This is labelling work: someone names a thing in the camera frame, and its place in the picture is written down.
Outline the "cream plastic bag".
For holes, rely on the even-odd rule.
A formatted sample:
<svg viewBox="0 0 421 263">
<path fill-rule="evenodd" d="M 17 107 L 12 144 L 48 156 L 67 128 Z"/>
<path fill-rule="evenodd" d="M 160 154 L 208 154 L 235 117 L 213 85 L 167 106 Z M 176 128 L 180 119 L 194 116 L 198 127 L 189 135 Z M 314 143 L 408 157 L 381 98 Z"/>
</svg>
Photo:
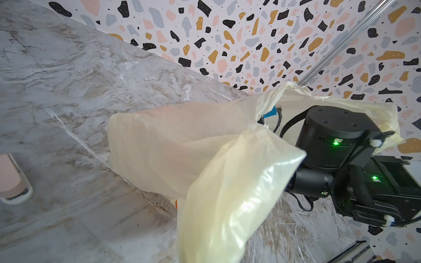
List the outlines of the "cream plastic bag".
<svg viewBox="0 0 421 263">
<path fill-rule="evenodd" d="M 133 186 L 178 208 L 182 263 L 238 263 L 306 156 L 295 146 L 297 128 L 281 139 L 258 119 L 275 106 L 293 117 L 313 105 L 366 114 L 381 131 L 394 131 L 385 147 L 402 142 L 394 104 L 312 96 L 287 82 L 229 103 L 112 115 L 110 163 Z"/>
</svg>

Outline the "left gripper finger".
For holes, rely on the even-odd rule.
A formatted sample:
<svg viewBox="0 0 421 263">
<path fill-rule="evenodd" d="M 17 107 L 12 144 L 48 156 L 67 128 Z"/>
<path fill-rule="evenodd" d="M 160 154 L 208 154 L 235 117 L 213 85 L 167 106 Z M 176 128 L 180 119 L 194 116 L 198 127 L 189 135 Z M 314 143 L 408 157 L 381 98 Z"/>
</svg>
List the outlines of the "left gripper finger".
<svg viewBox="0 0 421 263">
<path fill-rule="evenodd" d="M 10 153 L 1 154 L 1 202 L 18 206 L 27 202 L 34 189 Z"/>
</svg>

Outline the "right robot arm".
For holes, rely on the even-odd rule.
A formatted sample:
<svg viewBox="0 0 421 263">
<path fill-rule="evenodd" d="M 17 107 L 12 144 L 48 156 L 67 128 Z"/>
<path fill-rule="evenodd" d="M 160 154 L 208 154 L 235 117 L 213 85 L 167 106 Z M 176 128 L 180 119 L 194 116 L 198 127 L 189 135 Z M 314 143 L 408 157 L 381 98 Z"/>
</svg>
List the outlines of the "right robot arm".
<svg viewBox="0 0 421 263">
<path fill-rule="evenodd" d="M 330 197 L 335 212 L 379 227 L 404 227 L 421 219 L 421 188 L 410 162 L 376 156 L 394 132 L 381 131 L 363 113 L 333 106 L 312 106 L 277 126 L 281 135 L 303 124 L 296 147 L 306 158 L 286 192 L 309 204 Z"/>
</svg>

